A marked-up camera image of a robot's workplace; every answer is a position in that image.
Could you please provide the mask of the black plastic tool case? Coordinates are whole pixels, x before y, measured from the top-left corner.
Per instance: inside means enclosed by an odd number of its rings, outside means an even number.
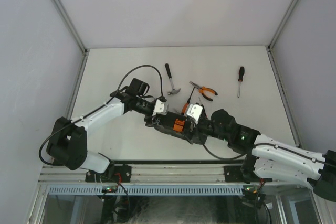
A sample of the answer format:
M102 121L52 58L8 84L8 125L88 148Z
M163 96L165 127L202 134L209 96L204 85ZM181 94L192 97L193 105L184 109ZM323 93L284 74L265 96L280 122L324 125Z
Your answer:
M163 128L154 128L155 130L170 135L173 137L180 138L182 140L187 141L187 134L190 131L191 120L186 118L181 114L176 114L173 112L168 112L167 115L160 115L162 117ZM202 145L206 142L206 140L200 140L200 144Z

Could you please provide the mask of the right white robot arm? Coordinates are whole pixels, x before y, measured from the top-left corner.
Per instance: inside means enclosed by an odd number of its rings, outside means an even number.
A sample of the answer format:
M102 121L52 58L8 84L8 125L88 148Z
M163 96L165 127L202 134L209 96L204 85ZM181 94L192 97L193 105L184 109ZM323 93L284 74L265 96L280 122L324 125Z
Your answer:
M258 130L238 124L223 109L210 119L200 105L190 105L185 115L194 124L196 135L225 140L230 149L242 154L242 178L280 180L311 189L317 196L335 201L335 151L308 151L268 137Z

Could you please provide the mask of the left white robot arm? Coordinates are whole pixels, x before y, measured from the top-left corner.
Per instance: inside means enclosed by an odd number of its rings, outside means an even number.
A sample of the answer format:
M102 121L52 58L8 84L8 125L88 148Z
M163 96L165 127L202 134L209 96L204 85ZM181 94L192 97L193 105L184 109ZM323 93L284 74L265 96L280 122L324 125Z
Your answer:
M110 166L112 161L88 149L88 136L128 111L148 117L162 112L165 96L150 102L146 100L148 90L147 83L134 78L129 86L118 88L110 94L107 102L93 111L72 119L60 117L39 149L41 161L50 166L65 166L69 170L92 170L103 182L113 180L115 169Z

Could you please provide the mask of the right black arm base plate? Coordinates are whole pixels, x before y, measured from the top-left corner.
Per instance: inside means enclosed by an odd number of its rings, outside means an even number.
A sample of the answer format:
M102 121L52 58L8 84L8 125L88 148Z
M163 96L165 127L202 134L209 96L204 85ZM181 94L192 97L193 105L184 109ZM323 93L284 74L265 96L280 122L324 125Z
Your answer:
M225 182L227 183L246 183L245 178L241 172L241 166L227 165L224 166Z

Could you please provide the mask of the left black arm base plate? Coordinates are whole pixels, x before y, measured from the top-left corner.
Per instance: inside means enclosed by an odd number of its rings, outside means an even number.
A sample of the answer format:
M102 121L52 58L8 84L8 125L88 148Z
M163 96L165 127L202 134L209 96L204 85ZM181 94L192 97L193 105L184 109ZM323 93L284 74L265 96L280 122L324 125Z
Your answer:
M102 174L89 170L86 173L85 182L87 183L107 183L107 182L129 183L131 181L131 173L132 173L132 167L129 165L112 164Z

